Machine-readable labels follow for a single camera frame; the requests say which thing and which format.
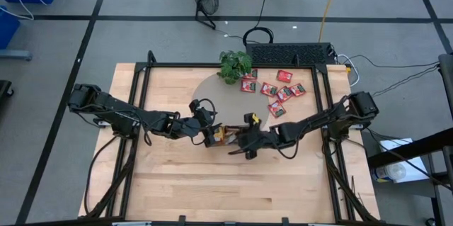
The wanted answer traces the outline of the green potted plant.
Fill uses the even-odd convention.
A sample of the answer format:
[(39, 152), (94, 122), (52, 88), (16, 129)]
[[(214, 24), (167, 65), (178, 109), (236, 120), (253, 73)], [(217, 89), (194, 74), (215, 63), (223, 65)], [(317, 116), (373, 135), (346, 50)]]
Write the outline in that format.
[(220, 71), (217, 75), (228, 85), (235, 84), (251, 73), (252, 59), (242, 51), (223, 51), (219, 55)]

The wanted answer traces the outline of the grey metal foot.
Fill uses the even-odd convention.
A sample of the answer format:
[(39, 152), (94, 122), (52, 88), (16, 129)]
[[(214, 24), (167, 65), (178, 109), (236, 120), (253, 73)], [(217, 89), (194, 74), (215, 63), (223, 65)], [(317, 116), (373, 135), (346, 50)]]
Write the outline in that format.
[(0, 50), (0, 59), (31, 61), (32, 54), (27, 50)]

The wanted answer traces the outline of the black metal cart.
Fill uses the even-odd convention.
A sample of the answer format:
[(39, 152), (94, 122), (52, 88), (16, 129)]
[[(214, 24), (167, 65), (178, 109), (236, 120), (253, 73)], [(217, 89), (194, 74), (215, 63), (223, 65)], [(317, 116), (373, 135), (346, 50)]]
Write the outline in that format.
[[(453, 52), (438, 56), (438, 68), (442, 77), (449, 112), (453, 119)], [(447, 188), (453, 195), (453, 127), (435, 133), (433, 135), (416, 140), (407, 145), (385, 150), (368, 159), (373, 168), (387, 166), (397, 162), (408, 163), (410, 159), (429, 155), (433, 152), (441, 152), (446, 170), (443, 172), (428, 174), (423, 172), (433, 185), (433, 194), (430, 196), (434, 217), (426, 220), (427, 226), (446, 226), (442, 203), (440, 200), (439, 187)]]

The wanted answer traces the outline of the black metal table frame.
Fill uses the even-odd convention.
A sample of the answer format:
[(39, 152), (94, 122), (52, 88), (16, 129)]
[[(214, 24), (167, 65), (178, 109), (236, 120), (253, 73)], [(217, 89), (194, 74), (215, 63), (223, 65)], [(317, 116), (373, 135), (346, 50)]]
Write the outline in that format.
[[(263, 128), (287, 121), (300, 121), (318, 113), (327, 106), (326, 85), (321, 70), (264, 66), (258, 70), (258, 81), (276, 84), (279, 69), (293, 73), (295, 83), (302, 83), (306, 94), (291, 98), (283, 104), (287, 113), (280, 118), (269, 114), (267, 106), (275, 101), (268, 96), (239, 91), (239, 87), (226, 85), (216, 72), (218, 64), (156, 63), (151, 66), (149, 83), (144, 98), (144, 109), (178, 111), (183, 117), (190, 114), (189, 103), (199, 85), (212, 77), (220, 88), (207, 90), (212, 93), (201, 96), (212, 100), (219, 116), (223, 105), (215, 96), (229, 102), (234, 99), (250, 101), (251, 108), (263, 108), (266, 112), (258, 117), (266, 120)], [(239, 115), (235, 125), (243, 123), (247, 112), (239, 109), (245, 105), (234, 104), (226, 113)], [(150, 135), (152, 146), (143, 141), (142, 129), (138, 141), (118, 141), (106, 147), (97, 158), (92, 171), (88, 201), (97, 203), (112, 183), (120, 145), (124, 148), (125, 163), (131, 143), (137, 146), (132, 172), (120, 184), (110, 205), (100, 217), (122, 216), (126, 220), (176, 221), (184, 215), (189, 222), (282, 222), (335, 223), (336, 219), (349, 219), (346, 195), (339, 183), (332, 183), (328, 176), (326, 155), (321, 151), (321, 130), (311, 132), (300, 141), (294, 159), (282, 157), (276, 150), (265, 149), (258, 157), (246, 160), (243, 154), (228, 155), (230, 147), (205, 148), (195, 146), (188, 137), (167, 140)], [(344, 141), (334, 155), (344, 152), (348, 186), (355, 179), (355, 197), (359, 205), (380, 220), (376, 197), (369, 175), (365, 149), (353, 142)]]

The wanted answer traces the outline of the wooden three-compartment tray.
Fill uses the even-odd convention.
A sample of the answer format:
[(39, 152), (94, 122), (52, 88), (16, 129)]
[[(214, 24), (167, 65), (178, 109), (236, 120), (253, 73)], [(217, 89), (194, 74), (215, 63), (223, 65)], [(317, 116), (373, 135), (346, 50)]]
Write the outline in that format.
[(253, 136), (251, 133), (251, 128), (248, 125), (223, 125), (223, 124), (217, 124), (213, 125), (211, 127), (208, 127), (202, 131), (202, 134), (204, 136), (204, 139), (202, 141), (203, 145), (206, 147), (218, 147), (218, 146), (227, 146), (225, 143), (223, 145), (213, 145), (213, 134), (214, 130), (218, 128), (219, 126), (224, 127), (224, 132), (227, 132), (229, 130), (237, 130), (237, 132), (242, 132), (243, 135), (240, 136), (237, 139), (242, 139), (246, 142), (244, 146), (239, 146), (240, 148), (247, 147), (248, 145), (252, 145), (254, 142), (258, 141), (258, 137), (255, 135)]

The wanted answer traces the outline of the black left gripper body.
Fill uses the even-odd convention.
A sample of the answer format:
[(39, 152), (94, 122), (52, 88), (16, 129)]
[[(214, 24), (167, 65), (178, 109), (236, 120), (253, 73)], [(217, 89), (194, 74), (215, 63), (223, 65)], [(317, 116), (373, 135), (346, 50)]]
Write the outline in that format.
[[(177, 113), (176, 137), (189, 137), (194, 145), (211, 147), (214, 144), (214, 104), (209, 99), (193, 100), (189, 105), (191, 118), (181, 118)], [(202, 133), (202, 142), (195, 143), (193, 138)]]

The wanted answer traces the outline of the white round canister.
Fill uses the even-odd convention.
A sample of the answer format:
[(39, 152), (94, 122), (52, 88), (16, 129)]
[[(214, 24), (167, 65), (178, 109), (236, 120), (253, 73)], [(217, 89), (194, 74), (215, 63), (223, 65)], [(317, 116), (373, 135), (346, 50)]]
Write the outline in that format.
[(370, 173), (372, 178), (379, 183), (401, 180), (407, 174), (406, 168), (399, 163), (373, 168)]

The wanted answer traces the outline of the black mesh computer case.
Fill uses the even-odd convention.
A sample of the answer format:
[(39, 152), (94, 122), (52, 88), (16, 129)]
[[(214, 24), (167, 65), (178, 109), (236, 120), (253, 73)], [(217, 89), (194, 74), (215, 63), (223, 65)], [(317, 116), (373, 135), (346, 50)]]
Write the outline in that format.
[(256, 64), (335, 64), (337, 57), (330, 43), (247, 44), (246, 53)]

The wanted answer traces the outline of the grey round mat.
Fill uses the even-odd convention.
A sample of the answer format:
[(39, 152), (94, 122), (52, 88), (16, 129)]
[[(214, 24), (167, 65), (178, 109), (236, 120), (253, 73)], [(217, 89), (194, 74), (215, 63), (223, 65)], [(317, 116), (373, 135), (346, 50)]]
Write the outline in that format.
[(258, 82), (256, 86), (254, 93), (245, 92), (241, 90), (240, 81), (232, 85), (226, 84), (223, 79), (213, 74), (198, 85), (193, 93), (193, 100), (208, 98), (213, 102), (217, 112), (216, 124), (242, 125), (245, 114), (255, 113), (262, 120), (262, 125), (265, 125), (270, 115), (270, 102), (267, 96), (259, 92), (261, 83)]

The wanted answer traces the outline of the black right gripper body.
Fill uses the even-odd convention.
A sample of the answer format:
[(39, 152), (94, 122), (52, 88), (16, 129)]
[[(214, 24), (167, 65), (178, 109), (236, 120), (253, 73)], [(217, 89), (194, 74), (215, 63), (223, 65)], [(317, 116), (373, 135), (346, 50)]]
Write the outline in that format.
[(251, 133), (253, 136), (258, 137), (258, 141), (254, 142), (252, 145), (242, 148), (242, 152), (245, 154), (246, 159), (255, 159), (258, 156), (259, 149), (276, 149), (280, 151), (278, 144), (279, 137), (275, 131), (262, 131), (260, 129), (261, 120), (259, 123), (254, 123), (252, 119), (253, 113), (247, 113), (243, 117), (244, 122), (248, 124), (251, 128)]

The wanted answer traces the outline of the white box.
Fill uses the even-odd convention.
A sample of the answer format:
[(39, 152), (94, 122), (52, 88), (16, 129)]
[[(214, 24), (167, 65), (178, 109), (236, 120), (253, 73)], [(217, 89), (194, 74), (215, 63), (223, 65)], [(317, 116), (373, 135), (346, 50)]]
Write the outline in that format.
[[(395, 149), (397, 147), (412, 143), (411, 138), (404, 138), (402, 140), (382, 140), (379, 142), (381, 151), (385, 152), (388, 149)], [(406, 177), (397, 181), (389, 181), (393, 183), (404, 183), (409, 181), (419, 181), (428, 179), (428, 177), (422, 173), (427, 173), (425, 165), (420, 157), (415, 157), (409, 160), (409, 162), (397, 162), (406, 168)]]

